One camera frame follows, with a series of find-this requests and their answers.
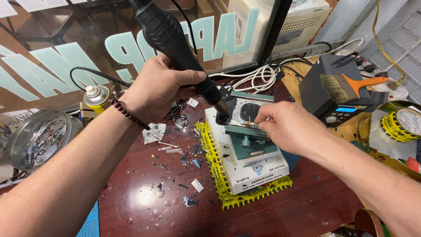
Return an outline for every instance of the hand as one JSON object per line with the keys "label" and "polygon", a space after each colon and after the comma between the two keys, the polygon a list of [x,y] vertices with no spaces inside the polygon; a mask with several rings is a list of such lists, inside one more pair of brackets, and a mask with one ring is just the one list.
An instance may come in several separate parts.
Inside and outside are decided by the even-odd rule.
{"label": "hand", "polygon": [[296,102],[262,106],[254,122],[281,149],[308,158],[333,136],[319,119]]}
{"label": "hand", "polygon": [[170,60],[164,54],[146,61],[135,82],[119,99],[126,103],[124,108],[149,124],[162,119],[176,100],[198,96],[194,88],[179,89],[179,87],[204,81],[206,73],[172,69]]}

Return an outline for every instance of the yellow extension cord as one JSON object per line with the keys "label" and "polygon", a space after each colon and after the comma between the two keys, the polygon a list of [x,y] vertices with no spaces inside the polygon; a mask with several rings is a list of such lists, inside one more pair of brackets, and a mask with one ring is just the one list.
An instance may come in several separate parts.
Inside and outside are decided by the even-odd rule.
{"label": "yellow extension cord", "polygon": [[379,12],[379,10],[380,10],[380,8],[379,8],[379,0],[377,0],[377,13],[376,13],[376,17],[375,17],[375,19],[374,19],[374,23],[373,23],[373,35],[374,35],[374,37],[376,38],[376,41],[377,41],[377,44],[378,44],[378,47],[380,48],[380,51],[383,53],[383,55],[393,64],[393,66],[395,66],[398,70],[399,70],[399,72],[402,74],[402,78],[399,78],[399,81],[393,81],[393,82],[391,82],[391,83],[389,83],[388,84],[388,86],[391,88],[391,89],[393,89],[393,90],[396,90],[399,86],[401,86],[402,85],[402,83],[403,83],[403,81],[404,81],[404,79],[405,79],[405,72],[402,70],[402,68],[397,64],[397,63],[395,63],[395,61],[393,61],[393,59],[391,59],[384,51],[383,51],[383,47],[381,46],[381,43],[380,43],[380,40],[378,39],[378,37],[377,37],[377,34],[376,34],[376,30],[375,30],[375,27],[376,27],[376,23],[377,23],[377,18],[378,18],[378,12]]}

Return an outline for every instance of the yellow caution tape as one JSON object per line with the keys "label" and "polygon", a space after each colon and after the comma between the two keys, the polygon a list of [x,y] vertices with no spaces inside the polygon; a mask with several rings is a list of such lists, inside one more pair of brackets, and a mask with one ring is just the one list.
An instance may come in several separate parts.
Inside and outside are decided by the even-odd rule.
{"label": "yellow caution tape", "polygon": [[398,108],[381,118],[380,124],[383,131],[392,139],[402,143],[420,139],[420,135],[413,134],[400,124],[398,116],[404,116],[410,125],[416,127],[418,127],[418,122],[421,121],[421,114],[418,111],[410,108]]}
{"label": "yellow caution tape", "polygon": [[292,187],[292,180],[284,176],[269,183],[258,186],[256,191],[248,194],[231,195],[229,185],[222,167],[222,161],[218,156],[218,146],[211,138],[208,123],[196,123],[196,130],[200,132],[200,141],[203,150],[206,150],[205,158],[209,166],[212,180],[215,182],[216,192],[222,201],[222,210],[244,206],[245,204],[260,200],[288,187]]}

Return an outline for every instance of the black heat gun handle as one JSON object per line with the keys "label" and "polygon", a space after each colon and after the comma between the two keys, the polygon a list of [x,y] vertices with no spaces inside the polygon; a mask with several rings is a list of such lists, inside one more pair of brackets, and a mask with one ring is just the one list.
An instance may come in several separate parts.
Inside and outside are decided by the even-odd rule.
{"label": "black heat gun handle", "polygon": [[[136,19],[142,26],[146,42],[155,50],[165,54],[178,70],[204,71],[187,44],[180,22],[152,1],[136,11]],[[210,105],[217,104],[222,95],[209,78],[194,85],[197,92]]]}

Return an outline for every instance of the bead bracelet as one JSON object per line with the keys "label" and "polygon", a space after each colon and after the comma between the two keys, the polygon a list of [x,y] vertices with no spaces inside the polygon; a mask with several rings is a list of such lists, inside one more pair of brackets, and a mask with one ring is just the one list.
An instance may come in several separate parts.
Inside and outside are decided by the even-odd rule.
{"label": "bead bracelet", "polygon": [[140,126],[142,126],[144,129],[146,130],[150,130],[151,128],[146,125],[144,122],[140,121],[136,116],[131,115],[129,112],[127,112],[122,106],[121,103],[124,103],[123,101],[118,101],[115,99],[110,99],[108,100],[108,102],[110,104],[112,104],[112,106],[114,106],[114,108],[117,108],[118,111],[120,111],[122,114],[124,114],[124,116],[126,116],[128,119],[133,120],[135,123],[139,124]]}

